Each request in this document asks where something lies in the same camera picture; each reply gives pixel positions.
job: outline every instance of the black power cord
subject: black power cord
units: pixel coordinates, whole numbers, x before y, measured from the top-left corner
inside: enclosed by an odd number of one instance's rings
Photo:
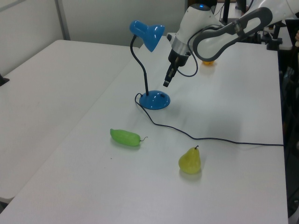
[[[197,35],[197,34],[199,34],[199,33],[202,33],[202,32],[204,32],[205,30],[208,30],[208,29],[218,30],[218,29],[220,29],[221,27],[222,27],[222,26],[219,26],[219,25],[209,25],[209,26],[206,26],[206,27],[200,29],[199,31],[197,31],[195,34],[193,34],[193,35],[189,38],[189,40],[188,40],[188,42],[187,42],[187,47],[188,47],[188,49],[189,49],[189,51],[190,51],[190,54],[192,55],[192,57],[193,57],[193,59],[194,59],[194,61],[195,61],[195,64],[196,64],[196,71],[195,71],[195,73],[194,73],[193,75],[185,75],[185,74],[182,73],[180,70],[178,70],[178,67],[177,67],[177,71],[178,71],[179,74],[181,74],[182,76],[185,76],[185,77],[193,77],[193,76],[195,76],[195,75],[197,74],[197,72],[198,72],[198,63],[197,63],[197,60],[196,60],[195,55],[193,54],[193,51],[191,50],[190,45],[189,45],[191,39],[192,39],[195,35]]]
[[[144,107],[142,105],[140,105],[140,103],[137,102],[137,96],[140,95],[142,97],[142,94],[141,93],[138,93],[136,96],[135,96],[135,103],[140,106],[143,111],[146,113],[146,115],[149,117],[150,121],[154,124],[154,125],[157,125],[157,126],[161,126],[161,127],[168,127],[168,128],[172,128],[174,130],[177,130],[185,135],[187,135],[189,138],[193,139],[193,140],[219,140],[219,141],[227,141],[227,142],[230,142],[230,143],[233,143],[233,144],[238,144],[238,145],[256,145],[256,146],[284,146],[284,145],[281,145],[281,144],[264,144],[264,143],[251,143],[251,142],[237,142],[237,141],[231,141],[231,140],[227,140],[227,139],[220,139],[220,138],[194,138],[192,137],[191,135],[189,135],[188,133],[176,128],[176,127],[173,127],[173,126],[169,126],[169,125],[161,125],[161,124],[158,124],[158,123],[155,123],[153,121],[153,119],[150,117],[149,113],[144,109]]]

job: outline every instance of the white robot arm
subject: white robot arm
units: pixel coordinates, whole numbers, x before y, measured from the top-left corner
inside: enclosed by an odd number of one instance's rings
[[[166,73],[164,86],[168,86],[179,66],[184,66],[190,55],[187,43],[202,61],[214,61],[232,44],[263,29],[292,17],[299,12],[299,0],[254,0],[250,10],[240,19],[226,25],[217,21],[211,10],[200,4],[190,6],[180,24],[168,57],[171,65]],[[208,25],[218,27],[211,30]],[[197,31],[204,29],[194,38]]]

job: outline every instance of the black cable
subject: black cable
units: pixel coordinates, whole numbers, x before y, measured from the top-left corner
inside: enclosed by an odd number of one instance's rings
[[[223,7],[224,7],[224,4],[214,16],[218,15],[218,13],[220,12],[220,10],[222,10]]]
[[[177,130],[185,135],[187,135],[189,138],[193,139],[193,140],[219,140],[219,141],[226,141],[226,142],[230,142],[230,143],[233,143],[233,144],[238,144],[238,145],[257,145],[257,146],[284,146],[284,145],[281,145],[281,144],[264,144],[264,143],[250,143],[250,142],[237,142],[237,141],[231,141],[231,140],[227,140],[227,139],[220,139],[220,138],[194,138],[192,137],[191,135],[189,135],[188,133],[178,129],[178,128],[175,128],[175,127],[172,127],[172,126],[169,126],[169,125],[161,125],[161,124],[157,124],[153,121],[153,119],[150,117],[150,115],[147,113],[147,111],[144,109],[144,107],[142,105],[140,105],[140,103],[137,102],[136,98],[137,96],[140,95],[142,97],[142,94],[141,93],[137,93],[137,95],[135,96],[135,103],[137,105],[139,105],[143,111],[146,113],[146,115],[149,117],[150,121],[154,124],[154,125],[157,125],[157,126],[161,126],[161,127],[168,127],[168,128],[172,128],[174,130]]]
[[[223,9],[223,7],[221,7],[219,21],[221,20],[222,9]]]
[[[254,1],[254,0],[251,0],[251,3],[250,3],[250,5],[248,6],[248,10],[249,10],[249,9],[250,9],[250,7],[252,6],[252,3],[253,3],[253,1]]]
[[[203,31],[205,31],[205,30],[208,30],[208,29],[218,30],[218,29],[220,29],[221,27],[222,27],[222,26],[218,26],[218,25],[209,25],[209,26],[206,26],[206,27],[200,29],[199,31],[197,31],[195,34],[193,34],[193,35],[189,38],[189,40],[188,40],[188,42],[187,42],[187,47],[188,47],[188,49],[189,49],[189,51],[190,51],[190,54],[193,56],[193,59],[194,59],[194,61],[195,61],[195,64],[196,64],[196,71],[195,71],[195,73],[194,73],[193,75],[190,75],[190,76],[189,76],[189,75],[185,75],[185,74],[183,74],[180,70],[178,70],[178,67],[177,67],[177,72],[178,72],[179,74],[181,74],[182,76],[185,76],[185,77],[193,77],[193,76],[195,76],[195,75],[197,74],[197,72],[198,72],[198,63],[197,63],[197,60],[196,60],[195,55],[193,54],[193,51],[191,50],[190,45],[189,45],[189,42],[191,41],[191,39],[192,39],[195,35],[197,35],[197,34],[203,32]]]
[[[143,70],[144,84],[145,84],[145,94],[148,96],[149,95],[149,88],[148,88],[148,79],[147,79],[145,67],[143,66],[143,64],[141,63],[141,61],[139,61],[139,59],[136,57],[136,55],[135,55],[135,53],[133,51],[133,43],[134,43],[136,37],[137,37],[136,35],[133,36],[133,39],[132,39],[131,44],[130,44],[130,50],[131,50],[131,53],[132,53],[133,57],[139,63],[139,65],[141,66],[141,68]]]

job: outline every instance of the white tabletop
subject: white tabletop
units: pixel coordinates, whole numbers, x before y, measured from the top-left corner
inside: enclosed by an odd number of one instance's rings
[[[276,52],[237,43],[214,66],[199,61],[195,77],[177,74],[165,88],[170,50],[162,38],[154,52],[142,46],[137,53],[149,89],[171,97],[167,108],[149,111],[156,122],[196,137],[283,143]],[[191,74],[194,61],[181,70]],[[283,147],[196,141],[157,127],[134,103],[138,92],[144,92],[142,70],[131,60],[1,213],[0,223],[287,223]],[[126,147],[110,138],[110,128],[148,138]],[[187,175],[178,160],[196,145],[202,171]]]
[[[129,47],[56,41],[6,76],[0,201],[22,189],[131,57]]]

